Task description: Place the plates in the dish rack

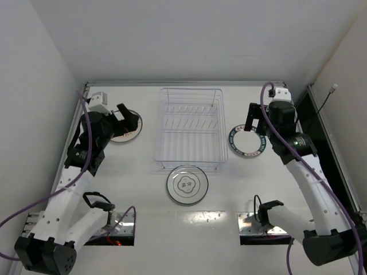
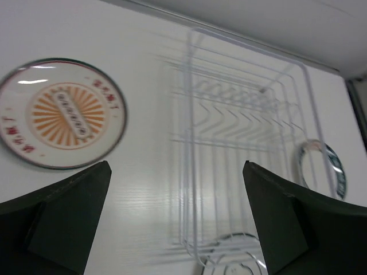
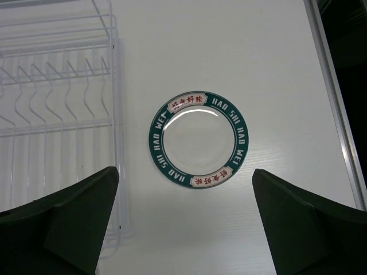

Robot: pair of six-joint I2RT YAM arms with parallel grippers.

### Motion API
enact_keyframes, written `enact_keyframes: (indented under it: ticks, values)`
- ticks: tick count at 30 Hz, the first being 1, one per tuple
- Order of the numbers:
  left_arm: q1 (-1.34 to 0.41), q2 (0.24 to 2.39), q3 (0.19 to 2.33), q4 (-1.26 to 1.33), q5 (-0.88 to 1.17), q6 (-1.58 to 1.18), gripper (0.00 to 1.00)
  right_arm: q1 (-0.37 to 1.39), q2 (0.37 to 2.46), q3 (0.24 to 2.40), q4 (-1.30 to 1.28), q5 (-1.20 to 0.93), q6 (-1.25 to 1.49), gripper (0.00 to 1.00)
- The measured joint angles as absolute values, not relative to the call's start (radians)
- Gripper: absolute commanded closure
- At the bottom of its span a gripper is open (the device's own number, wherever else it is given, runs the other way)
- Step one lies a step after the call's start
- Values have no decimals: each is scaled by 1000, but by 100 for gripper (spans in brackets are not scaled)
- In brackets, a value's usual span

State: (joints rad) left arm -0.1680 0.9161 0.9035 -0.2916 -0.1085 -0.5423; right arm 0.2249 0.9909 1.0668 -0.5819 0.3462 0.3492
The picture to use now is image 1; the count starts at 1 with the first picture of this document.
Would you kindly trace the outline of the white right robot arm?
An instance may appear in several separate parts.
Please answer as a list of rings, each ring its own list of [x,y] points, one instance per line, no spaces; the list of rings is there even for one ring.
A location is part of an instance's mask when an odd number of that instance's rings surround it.
[[[363,245],[366,228],[354,223],[345,207],[323,178],[317,150],[312,140],[296,131],[295,109],[290,101],[269,105],[251,103],[245,122],[250,131],[258,120],[256,133],[267,136],[274,153],[296,180],[313,220],[306,220],[283,202],[274,200],[259,205],[255,220],[264,229],[279,226],[302,244],[307,258],[316,266],[358,255],[358,268],[364,269]]]

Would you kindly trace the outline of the green rimmed white plate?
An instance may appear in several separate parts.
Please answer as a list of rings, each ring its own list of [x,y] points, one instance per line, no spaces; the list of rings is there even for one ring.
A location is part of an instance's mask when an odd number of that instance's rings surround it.
[[[245,125],[240,124],[232,128],[228,135],[230,149],[243,158],[256,158],[266,149],[267,140],[265,136],[259,135],[254,126],[250,131],[245,130]]]

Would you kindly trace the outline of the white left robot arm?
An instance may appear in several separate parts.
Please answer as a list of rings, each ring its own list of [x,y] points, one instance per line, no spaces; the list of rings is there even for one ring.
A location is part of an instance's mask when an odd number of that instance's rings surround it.
[[[126,216],[117,220],[115,205],[108,200],[91,203],[87,213],[74,225],[73,214],[89,193],[112,138],[136,131],[140,116],[124,104],[117,111],[89,107],[80,116],[67,150],[67,158],[53,196],[28,236],[18,237],[14,249],[26,270],[41,274],[69,274],[77,253],[89,241],[108,236]]]

